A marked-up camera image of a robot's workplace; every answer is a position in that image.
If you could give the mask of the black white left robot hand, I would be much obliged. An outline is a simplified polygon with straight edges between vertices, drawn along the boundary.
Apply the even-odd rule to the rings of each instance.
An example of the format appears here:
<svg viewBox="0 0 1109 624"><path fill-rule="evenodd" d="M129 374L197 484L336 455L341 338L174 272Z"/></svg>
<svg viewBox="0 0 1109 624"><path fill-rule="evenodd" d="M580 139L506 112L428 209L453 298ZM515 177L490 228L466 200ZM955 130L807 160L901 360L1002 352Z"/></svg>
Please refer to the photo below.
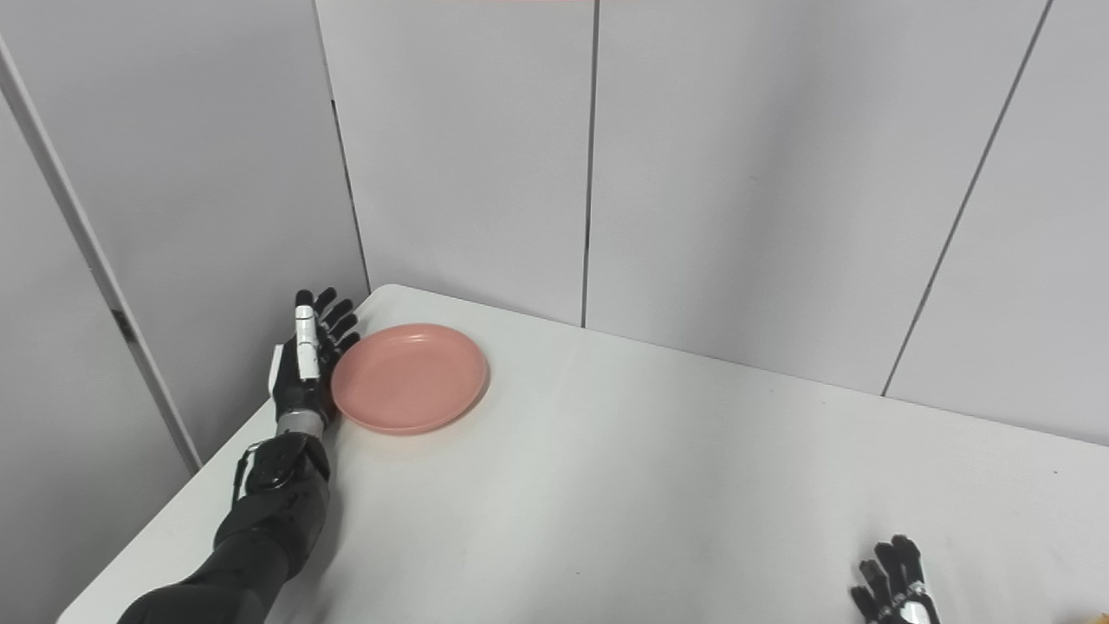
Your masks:
<svg viewBox="0 0 1109 624"><path fill-rule="evenodd" d="M269 398L278 432L321 436L335 423L338 407L332 392L337 364L360 340L350 299L336 288L295 296L294 333L278 344L269 368Z"/></svg>

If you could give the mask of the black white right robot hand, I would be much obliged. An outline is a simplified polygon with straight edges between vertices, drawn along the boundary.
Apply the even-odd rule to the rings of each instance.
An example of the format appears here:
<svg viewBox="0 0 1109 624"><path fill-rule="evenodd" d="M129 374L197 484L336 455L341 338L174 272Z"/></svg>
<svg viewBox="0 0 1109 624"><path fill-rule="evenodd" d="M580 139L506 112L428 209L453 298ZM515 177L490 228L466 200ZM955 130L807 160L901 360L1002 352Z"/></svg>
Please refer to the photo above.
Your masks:
<svg viewBox="0 0 1109 624"><path fill-rule="evenodd" d="M940 615L925 580L920 549L904 534L876 543L872 557L859 561L864 583L849 597L864 623L939 623Z"/></svg>

